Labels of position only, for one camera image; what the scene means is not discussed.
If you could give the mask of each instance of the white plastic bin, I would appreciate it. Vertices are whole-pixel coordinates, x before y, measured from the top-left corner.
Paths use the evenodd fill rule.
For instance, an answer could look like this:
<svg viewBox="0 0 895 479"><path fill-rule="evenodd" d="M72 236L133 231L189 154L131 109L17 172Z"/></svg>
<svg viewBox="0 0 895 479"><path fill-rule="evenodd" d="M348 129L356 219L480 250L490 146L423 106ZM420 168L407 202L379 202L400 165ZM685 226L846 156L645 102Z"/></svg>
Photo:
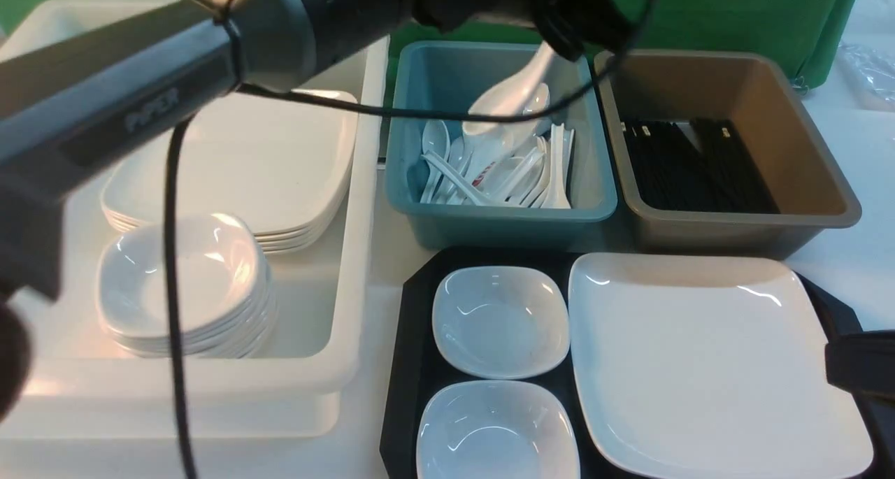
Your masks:
<svg viewBox="0 0 895 479"><path fill-rule="evenodd" d="M171 1L47 1L0 48L0 61ZM385 38L304 87L344 90L362 103L381 104L387 49ZM187 360L197 438L314 436L335 424L339 392L359 361L379 140L380 119L361 116L342 211L310 249L269 257L282 313L260 358ZM36 361L0 438L175 435L170 362L122 358L96 320L96 265L116 236L99 207L106 179L107 173L96 177L66 205L59 300L25 290L10 302L31 326Z"/></svg>

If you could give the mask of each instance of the stack of white bowls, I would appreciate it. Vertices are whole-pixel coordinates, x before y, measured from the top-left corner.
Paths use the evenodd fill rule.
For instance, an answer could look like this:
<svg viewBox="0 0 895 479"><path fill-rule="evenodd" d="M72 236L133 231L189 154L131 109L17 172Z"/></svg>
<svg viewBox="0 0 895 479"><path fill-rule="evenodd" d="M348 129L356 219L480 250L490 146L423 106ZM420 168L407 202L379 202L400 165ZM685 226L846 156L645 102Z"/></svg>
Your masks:
<svg viewBox="0 0 895 479"><path fill-rule="evenodd" d="M224 214L177 219L177 281L185 355L256 353L278 319L271 268L248 227ZM99 265L102 329L125 352L170 355L160 224L112 242Z"/></svg>
<svg viewBox="0 0 895 479"><path fill-rule="evenodd" d="M346 101L341 91L311 91ZM252 119L245 118L252 113ZM183 142L177 217L239 215L265 253L307 248L348 191L357 115L230 94L202 109ZM162 220L170 133L124 160L106 183L109 225L130 231Z"/></svg>

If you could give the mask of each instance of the black tray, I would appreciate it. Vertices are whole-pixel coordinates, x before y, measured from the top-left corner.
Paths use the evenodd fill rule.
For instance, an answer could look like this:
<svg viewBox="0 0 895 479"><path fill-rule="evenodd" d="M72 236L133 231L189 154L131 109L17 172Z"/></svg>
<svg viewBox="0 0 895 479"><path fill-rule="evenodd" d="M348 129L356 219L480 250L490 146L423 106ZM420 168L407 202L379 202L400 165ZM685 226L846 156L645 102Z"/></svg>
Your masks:
<svg viewBox="0 0 895 479"><path fill-rule="evenodd" d="M416 433L422 411L432 396L448 385L479 379L451 367L435 345L431 311L441 280L454 270L474 266L525 266L553 278L568 303L568 276L579 256L581 254L540 250L453 248L439 252L406 281L394 339L389 398L380 439L380 454L391 479L416 477ZM829 338L836 334L861 331L851 308L811 282L803 279L803 283ZM525 381L545 387L565 406L578 441L582 478L640 477L613 466L592 443L578 401L572 355L549 373ZM876 454L873 465L862 477L895 477L891 460L895 456L891 452L895 450L895 408L884 403L856 400L867 422ZM883 426L877 422L889 424Z"/></svg>

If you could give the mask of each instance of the white table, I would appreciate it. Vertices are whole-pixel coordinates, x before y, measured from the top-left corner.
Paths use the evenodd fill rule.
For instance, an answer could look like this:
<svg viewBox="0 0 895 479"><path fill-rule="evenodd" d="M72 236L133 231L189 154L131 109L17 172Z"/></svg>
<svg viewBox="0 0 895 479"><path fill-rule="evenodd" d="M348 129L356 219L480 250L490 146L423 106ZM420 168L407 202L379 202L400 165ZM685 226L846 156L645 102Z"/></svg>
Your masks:
<svg viewBox="0 0 895 479"><path fill-rule="evenodd" d="M870 45L895 49L895 35L856 33ZM856 110L859 103L838 70L805 105L859 196L864 217L852 229L821 234L789 265L850 304L864 329L895 329L895 113ZM361 371L343 392L336 428L310 440L195 441L202 477L386 477L378 441L401 284L431 253L413 242L381 183L380 176ZM35 441L4 442L0 476L167 478L182 471L175 441Z"/></svg>

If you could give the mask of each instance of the brown plastic bin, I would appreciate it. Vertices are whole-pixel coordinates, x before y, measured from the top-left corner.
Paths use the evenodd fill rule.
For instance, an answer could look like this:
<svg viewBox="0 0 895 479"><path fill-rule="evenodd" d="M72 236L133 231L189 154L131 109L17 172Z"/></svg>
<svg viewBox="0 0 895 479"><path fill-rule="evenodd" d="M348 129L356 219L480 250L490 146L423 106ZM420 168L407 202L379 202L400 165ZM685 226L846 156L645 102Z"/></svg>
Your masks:
<svg viewBox="0 0 895 479"><path fill-rule="evenodd" d="M595 59L600 71L610 52ZM618 182L643 252L785 259L830 228L852 227L861 205L780 68L739 52L633 52L600 99ZM703 213L643 202L620 115L651 121L730 119L780 215Z"/></svg>

